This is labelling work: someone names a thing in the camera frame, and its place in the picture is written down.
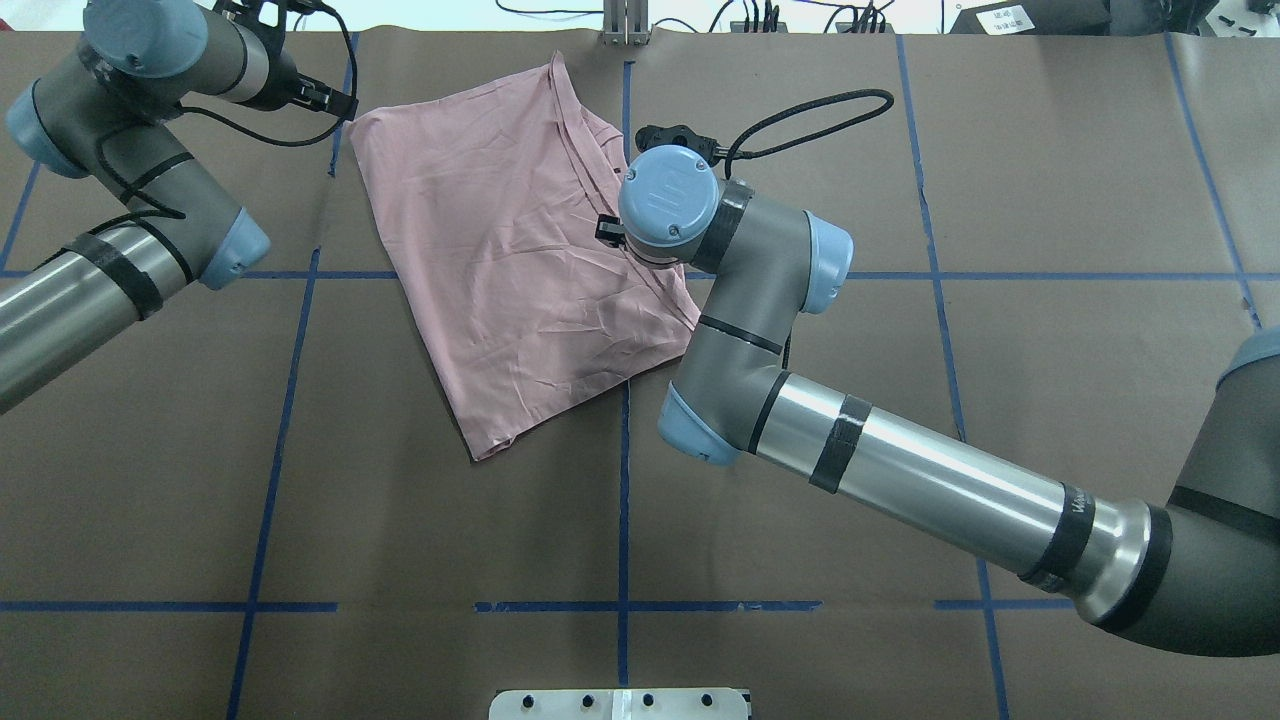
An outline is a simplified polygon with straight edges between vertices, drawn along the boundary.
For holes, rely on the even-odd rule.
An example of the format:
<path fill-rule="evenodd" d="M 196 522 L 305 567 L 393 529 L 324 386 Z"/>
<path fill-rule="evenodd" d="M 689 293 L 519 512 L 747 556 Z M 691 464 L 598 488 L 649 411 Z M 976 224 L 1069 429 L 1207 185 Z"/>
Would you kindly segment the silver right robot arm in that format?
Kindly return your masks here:
<path fill-rule="evenodd" d="M 1047 477 L 995 454 L 957 391 L 959 328 L 948 284 L 974 291 L 995 316 L 1023 316 L 1021 348 L 984 352 L 996 425 L 1021 429 L 1024 405 L 1055 401 L 1057 441 L 1073 461 L 1134 450 L 1157 421 L 1106 427 L 1087 395 L 1021 361 L 1060 348 L 1079 366 L 1106 368 L 1101 347 L 1053 323 L 1034 300 L 1065 299 L 1083 313 L 1116 313 L 1138 327 L 1125 290 L 1153 296 L 1160 329 L 1192 329 L 1196 293 L 1222 278 L 1187 281 L 1105 273 L 1094 279 L 928 272 L 937 347 L 931 366 L 899 373 L 937 389 L 952 429 L 905 418 L 886 393 L 865 397 L 794 370 L 785 341 L 801 315 L 838 292 L 887 287 L 852 272 L 850 234 L 812 211 L 777 202 L 741 179 L 719 179 L 709 158 L 678 145 L 646 150 L 623 170 L 617 217 L 598 238 L 643 261 L 687 263 L 710 277 L 707 304 L 662 405 L 660 437 L 687 456 L 728 466 L 744 455 L 847 497 L 1015 577 L 1037 603 L 1070 607 L 1132 643 L 1204 657 L 1277 652 L 1277 331 L 1256 331 L 1233 354 L 1176 483 L 1161 503 L 1107 498 L 1084 477 Z M 1174 300 L 1157 299 L 1174 290 Z"/>

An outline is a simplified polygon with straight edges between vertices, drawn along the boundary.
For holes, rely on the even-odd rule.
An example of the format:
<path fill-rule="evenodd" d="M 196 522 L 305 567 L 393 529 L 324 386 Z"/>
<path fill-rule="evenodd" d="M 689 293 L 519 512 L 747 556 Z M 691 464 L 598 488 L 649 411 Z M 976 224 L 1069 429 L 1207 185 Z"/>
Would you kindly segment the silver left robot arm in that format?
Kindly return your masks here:
<path fill-rule="evenodd" d="M 271 242 L 169 131 L 182 117 L 225 117 L 188 94 L 259 111 L 293 105 L 353 120 L 355 86 L 300 72 L 285 50 L 289 14 L 324 1 L 90 1 L 76 50 L 31 83 L 5 115 L 23 152 L 50 172 L 92 177 L 125 209 L 77 234 L 3 292 L 3 410 L 9 411 L 189 284 L 221 290 Z"/>

